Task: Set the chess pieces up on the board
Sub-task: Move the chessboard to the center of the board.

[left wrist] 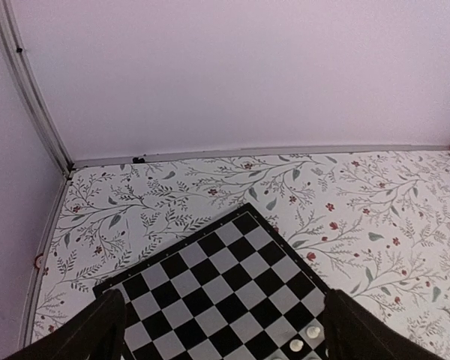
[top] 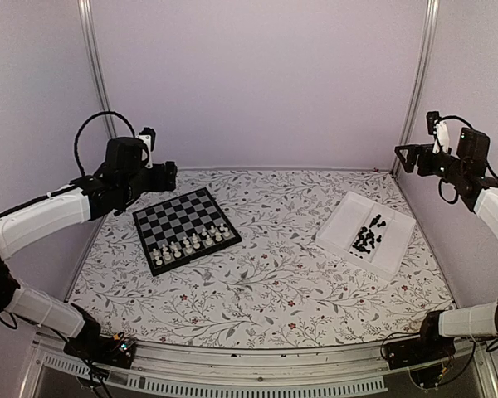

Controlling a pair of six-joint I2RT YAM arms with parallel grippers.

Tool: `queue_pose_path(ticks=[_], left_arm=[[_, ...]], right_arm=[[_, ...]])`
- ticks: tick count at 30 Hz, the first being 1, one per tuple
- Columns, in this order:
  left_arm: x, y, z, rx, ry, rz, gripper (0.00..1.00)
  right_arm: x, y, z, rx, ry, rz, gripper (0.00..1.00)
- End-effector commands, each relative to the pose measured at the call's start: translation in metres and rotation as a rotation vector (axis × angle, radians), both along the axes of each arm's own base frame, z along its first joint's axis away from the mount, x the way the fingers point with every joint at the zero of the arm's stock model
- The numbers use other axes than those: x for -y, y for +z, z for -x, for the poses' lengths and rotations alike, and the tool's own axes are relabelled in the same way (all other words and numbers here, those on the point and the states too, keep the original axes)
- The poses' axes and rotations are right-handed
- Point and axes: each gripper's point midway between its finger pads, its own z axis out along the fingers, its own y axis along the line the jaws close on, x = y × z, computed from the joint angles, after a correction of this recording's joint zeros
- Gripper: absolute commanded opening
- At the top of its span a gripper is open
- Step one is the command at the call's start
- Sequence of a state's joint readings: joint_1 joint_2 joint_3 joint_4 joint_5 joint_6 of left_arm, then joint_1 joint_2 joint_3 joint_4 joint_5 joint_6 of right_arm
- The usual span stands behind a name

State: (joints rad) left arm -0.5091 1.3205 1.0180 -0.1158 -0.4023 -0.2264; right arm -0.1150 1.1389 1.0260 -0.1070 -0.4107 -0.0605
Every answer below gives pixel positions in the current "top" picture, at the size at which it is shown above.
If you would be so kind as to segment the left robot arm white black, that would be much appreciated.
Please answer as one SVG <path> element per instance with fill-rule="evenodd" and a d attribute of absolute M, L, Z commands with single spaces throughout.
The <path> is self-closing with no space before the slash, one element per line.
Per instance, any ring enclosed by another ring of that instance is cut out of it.
<path fill-rule="evenodd" d="M 112 138 L 105 159 L 55 192 L 0 213 L 0 313 L 10 313 L 72 340 L 90 360 L 101 359 L 106 341 L 101 326 L 85 310 L 14 279 L 6 261 L 19 250 L 69 226 L 123 213 L 146 192 L 171 192 L 177 166 L 154 163 L 152 134 Z"/>

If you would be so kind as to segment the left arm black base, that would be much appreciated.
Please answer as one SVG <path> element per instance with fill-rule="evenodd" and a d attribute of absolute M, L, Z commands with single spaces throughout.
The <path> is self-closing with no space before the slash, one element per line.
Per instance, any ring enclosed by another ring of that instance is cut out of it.
<path fill-rule="evenodd" d="M 134 361 L 137 338 L 119 332 L 112 336 L 91 335 L 69 338 L 64 353 L 88 362 L 130 369 Z"/>

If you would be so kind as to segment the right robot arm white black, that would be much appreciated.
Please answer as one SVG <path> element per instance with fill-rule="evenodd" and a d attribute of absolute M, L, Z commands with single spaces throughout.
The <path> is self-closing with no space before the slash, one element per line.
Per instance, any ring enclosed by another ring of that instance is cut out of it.
<path fill-rule="evenodd" d="M 486 175 L 489 137 L 462 128 L 454 155 L 433 151 L 432 144 L 397 146 L 394 152 L 404 171 L 421 177 L 436 176 L 453 185 L 456 197 L 489 227 L 498 240 L 498 180 Z M 422 321 L 420 337 L 413 343 L 413 355 L 431 361 L 455 337 L 498 338 L 498 299 L 492 303 L 455 310 L 430 312 Z"/>

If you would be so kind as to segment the white plastic divided tray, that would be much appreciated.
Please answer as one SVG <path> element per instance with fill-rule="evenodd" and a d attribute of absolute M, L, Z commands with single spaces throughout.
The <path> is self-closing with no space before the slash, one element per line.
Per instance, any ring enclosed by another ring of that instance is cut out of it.
<path fill-rule="evenodd" d="M 391 281 L 407 252 L 416 221 L 347 192 L 315 235 L 315 243 L 380 279 Z"/>

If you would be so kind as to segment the black and grey chessboard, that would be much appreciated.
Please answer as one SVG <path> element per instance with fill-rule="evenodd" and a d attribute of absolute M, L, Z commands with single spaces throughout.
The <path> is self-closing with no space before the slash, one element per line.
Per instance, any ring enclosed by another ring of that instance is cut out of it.
<path fill-rule="evenodd" d="M 134 212 L 133 218 L 153 276 L 177 269 L 193 260 L 212 255 L 242 241 L 240 234 L 228 220 L 227 215 L 205 187 L 145 207 Z M 153 248 L 159 249 L 162 244 L 167 245 L 171 241 L 179 242 L 184 235 L 199 234 L 202 228 L 219 227 L 222 223 L 231 231 L 232 237 L 230 239 L 207 248 L 201 253 L 190 255 L 167 265 L 157 266 L 153 264 L 150 256 Z"/>

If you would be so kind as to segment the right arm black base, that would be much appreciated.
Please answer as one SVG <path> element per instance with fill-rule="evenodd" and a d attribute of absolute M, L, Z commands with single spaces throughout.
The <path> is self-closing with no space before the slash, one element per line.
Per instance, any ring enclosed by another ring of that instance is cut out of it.
<path fill-rule="evenodd" d="M 428 390 L 439 387 L 456 353 L 454 337 L 421 337 L 392 332 L 380 346 L 390 370 L 407 369 L 413 384 Z"/>

